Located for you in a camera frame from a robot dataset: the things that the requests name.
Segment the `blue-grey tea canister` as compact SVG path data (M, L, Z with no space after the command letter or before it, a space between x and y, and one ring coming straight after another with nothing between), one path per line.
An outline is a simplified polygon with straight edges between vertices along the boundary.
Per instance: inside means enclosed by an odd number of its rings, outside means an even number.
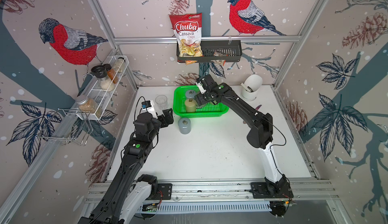
M178 127L181 134L187 135L191 132L192 126L189 118L181 118L178 121Z

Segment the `yellow-green tea canister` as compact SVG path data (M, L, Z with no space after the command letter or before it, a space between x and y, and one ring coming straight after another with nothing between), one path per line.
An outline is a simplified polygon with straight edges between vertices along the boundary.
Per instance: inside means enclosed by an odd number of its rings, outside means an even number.
M194 113L197 109L197 103L195 99L189 98L185 100L185 109L186 113Z

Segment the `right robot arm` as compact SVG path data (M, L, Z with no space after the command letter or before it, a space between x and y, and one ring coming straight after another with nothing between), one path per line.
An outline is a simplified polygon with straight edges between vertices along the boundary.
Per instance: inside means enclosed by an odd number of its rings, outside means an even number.
M210 75L196 79L200 93L195 96L195 101L203 106L207 103L223 105L230 108L249 126L247 134L249 144L259 150L263 164L264 182L251 183L250 192L255 199L287 198L294 197L289 179L280 170L277 160L272 152L273 142L273 117L263 114L251 107L227 84L217 84Z

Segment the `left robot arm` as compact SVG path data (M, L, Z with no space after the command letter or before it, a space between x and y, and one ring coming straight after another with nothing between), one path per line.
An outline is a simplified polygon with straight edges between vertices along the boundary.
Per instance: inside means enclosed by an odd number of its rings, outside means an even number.
M146 111L137 116L113 181L89 217L80 218L80 224L128 224L142 203L156 196L157 177L138 173L154 147L153 142L159 139L160 129L173 123L172 109L164 110L162 115Z

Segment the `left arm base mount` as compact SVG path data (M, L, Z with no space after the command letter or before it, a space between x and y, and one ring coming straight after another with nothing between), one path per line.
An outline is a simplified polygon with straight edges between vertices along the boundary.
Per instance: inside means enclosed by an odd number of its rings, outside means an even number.
M172 194L172 184L152 184L151 193L147 200L170 200Z

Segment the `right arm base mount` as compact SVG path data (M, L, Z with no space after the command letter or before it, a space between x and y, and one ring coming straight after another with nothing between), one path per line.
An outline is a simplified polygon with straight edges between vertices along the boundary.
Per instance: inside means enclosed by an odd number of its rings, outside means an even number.
M249 192L252 193L254 199L282 199L270 201L269 206L273 216L284 217L294 197L290 181L284 174L275 183L265 178L265 182L252 182L250 187Z

